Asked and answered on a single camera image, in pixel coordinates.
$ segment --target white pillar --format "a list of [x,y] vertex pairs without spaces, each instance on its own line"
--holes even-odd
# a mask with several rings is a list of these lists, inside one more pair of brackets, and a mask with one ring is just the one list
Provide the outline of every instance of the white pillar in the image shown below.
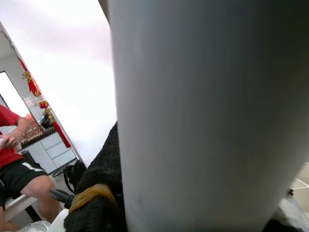
[[270,219],[309,152],[308,6],[286,2],[109,2],[130,232]]

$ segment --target red shirt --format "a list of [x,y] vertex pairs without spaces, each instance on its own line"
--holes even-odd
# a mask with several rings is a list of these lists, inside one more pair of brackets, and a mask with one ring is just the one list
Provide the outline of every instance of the red shirt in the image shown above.
[[[18,118],[17,114],[0,105],[0,127],[13,126]],[[0,149],[0,168],[18,159],[22,159],[22,156],[15,153],[15,148]]]

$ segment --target window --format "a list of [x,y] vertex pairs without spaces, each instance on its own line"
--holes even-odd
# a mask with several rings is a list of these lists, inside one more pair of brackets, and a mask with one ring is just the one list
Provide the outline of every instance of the window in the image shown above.
[[26,104],[21,99],[6,72],[0,72],[0,94],[11,111],[21,117],[29,114]]

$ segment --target black shorts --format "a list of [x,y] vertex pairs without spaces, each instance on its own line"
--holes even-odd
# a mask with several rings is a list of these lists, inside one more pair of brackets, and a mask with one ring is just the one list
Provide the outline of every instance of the black shorts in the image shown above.
[[34,178],[48,175],[38,163],[19,159],[0,169],[0,206],[5,208],[9,197],[19,197],[20,191]]

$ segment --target yellow strap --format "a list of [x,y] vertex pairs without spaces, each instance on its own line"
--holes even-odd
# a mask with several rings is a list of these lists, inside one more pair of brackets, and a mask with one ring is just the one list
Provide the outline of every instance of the yellow strap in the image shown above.
[[96,184],[92,187],[87,188],[84,192],[76,194],[72,202],[72,206],[69,209],[71,213],[75,209],[82,207],[84,204],[92,200],[94,197],[102,196],[109,200],[116,208],[118,208],[116,200],[107,185]]

